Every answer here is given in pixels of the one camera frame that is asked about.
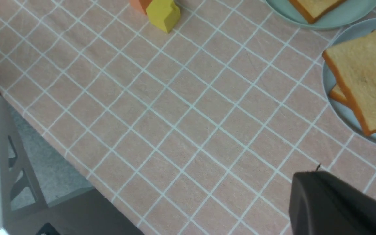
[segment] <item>yellow block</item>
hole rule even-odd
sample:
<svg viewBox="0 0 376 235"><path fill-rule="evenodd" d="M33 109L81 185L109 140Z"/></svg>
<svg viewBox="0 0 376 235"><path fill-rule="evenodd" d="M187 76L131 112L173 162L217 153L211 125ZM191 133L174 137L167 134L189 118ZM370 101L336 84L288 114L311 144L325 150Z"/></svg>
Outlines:
<svg viewBox="0 0 376 235"><path fill-rule="evenodd" d="M166 33L172 30L181 17L179 7L173 0L152 0L146 8L146 13L152 25Z"/></svg>

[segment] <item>white bread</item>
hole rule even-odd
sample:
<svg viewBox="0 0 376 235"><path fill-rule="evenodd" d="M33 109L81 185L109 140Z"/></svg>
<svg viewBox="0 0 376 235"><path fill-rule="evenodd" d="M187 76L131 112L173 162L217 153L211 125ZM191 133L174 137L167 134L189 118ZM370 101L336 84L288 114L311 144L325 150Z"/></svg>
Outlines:
<svg viewBox="0 0 376 235"><path fill-rule="evenodd" d="M365 135L376 132L376 31L323 52Z"/></svg>
<svg viewBox="0 0 376 235"><path fill-rule="evenodd" d="M332 11L346 0L289 0L310 24Z"/></svg>
<svg viewBox="0 0 376 235"><path fill-rule="evenodd" d="M339 88L339 86L336 84L333 89L329 92L329 97L332 98L333 100L336 100L340 104L343 104L344 106L348 107L351 109L349 106L345 95L343 94L342 90Z"/></svg>

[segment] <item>gray floor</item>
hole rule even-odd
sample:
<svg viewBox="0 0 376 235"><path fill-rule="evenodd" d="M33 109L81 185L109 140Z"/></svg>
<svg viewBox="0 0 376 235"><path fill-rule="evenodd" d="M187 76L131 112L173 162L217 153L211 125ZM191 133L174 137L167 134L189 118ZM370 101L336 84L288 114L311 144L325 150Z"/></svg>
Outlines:
<svg viewBox="0 0 376 235"><path fill-rule="evenodd" d="M47 203L91 186L17 111L12 107L9 109ZM31 193L26 189L12 201L12 208L32 202Z"/></svg>

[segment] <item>light blue plate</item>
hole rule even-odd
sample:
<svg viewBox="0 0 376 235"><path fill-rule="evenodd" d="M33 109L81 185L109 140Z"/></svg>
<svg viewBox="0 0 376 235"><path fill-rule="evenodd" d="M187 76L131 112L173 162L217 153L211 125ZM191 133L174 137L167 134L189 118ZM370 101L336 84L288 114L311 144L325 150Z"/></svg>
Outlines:
<svg viewBox="0 0 376 235"><path fill-rule="evenodd" d="M333 42L333 45L339 44L348 40L356 39L361 36L365 36L367 34L370 34L373 30L376 30L376 18L365 20L362 22L359 22L347 30L343 31L339 35L339 37ZM324 63L323 65L323 88L326 93L326 96L328 96L330 90L335 86L336 79L333 73L330 71L329 67ZM361 137L371 141L372 143L376 143L376 133L371 136L364 136L364 133L362 132L362 128L359 125L358 120L356 119L356 116L353 114L353 111L347 107L345 107L343 104L340 104L339 102L332 100L331 98L328 98L333 110L336 112L336 115L353 131L355 131L358 135Z"/></svg>
<svg viewBox="0 0 376 235"><path fill-rule="evenodd" d="M309 24L288 0L266 0L270 8L286 21L312 30L330 30L351 24L376 6L376 0L347 0L316 23Z"/></svg>

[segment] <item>pink checkered tablecloth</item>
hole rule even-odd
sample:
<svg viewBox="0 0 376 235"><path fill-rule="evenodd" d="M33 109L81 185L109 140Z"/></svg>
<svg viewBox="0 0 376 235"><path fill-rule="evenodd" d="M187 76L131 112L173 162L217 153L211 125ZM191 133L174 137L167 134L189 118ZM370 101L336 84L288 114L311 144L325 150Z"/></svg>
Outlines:
<svg viewBox="0 0 376 235"><path fill-rule="evenodd" d="M177 4L166 34L125 0L0 0L0 91L145 234L291 234L292 175L319 162L376 199L376 145L321 85L343 28Z"/></svg>

